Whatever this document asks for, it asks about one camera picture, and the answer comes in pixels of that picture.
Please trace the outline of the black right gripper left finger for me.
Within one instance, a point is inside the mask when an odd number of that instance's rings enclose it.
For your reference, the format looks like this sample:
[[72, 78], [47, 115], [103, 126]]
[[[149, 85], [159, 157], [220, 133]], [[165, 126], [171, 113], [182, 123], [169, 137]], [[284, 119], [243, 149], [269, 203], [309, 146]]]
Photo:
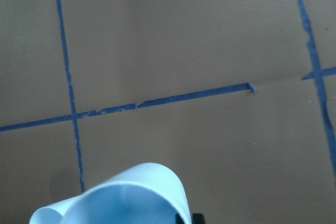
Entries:
[[176, 224], [184, 224], [184, 221], [182, 220], [180, 215], [175, 216], [175, 223]]

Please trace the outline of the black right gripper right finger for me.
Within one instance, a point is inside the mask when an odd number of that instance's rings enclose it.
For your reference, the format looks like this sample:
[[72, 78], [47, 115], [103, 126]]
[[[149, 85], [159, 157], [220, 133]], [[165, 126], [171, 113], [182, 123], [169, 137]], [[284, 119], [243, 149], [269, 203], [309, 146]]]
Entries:
[[193, 224], [204, 224], [204, 215], [193, 215]]

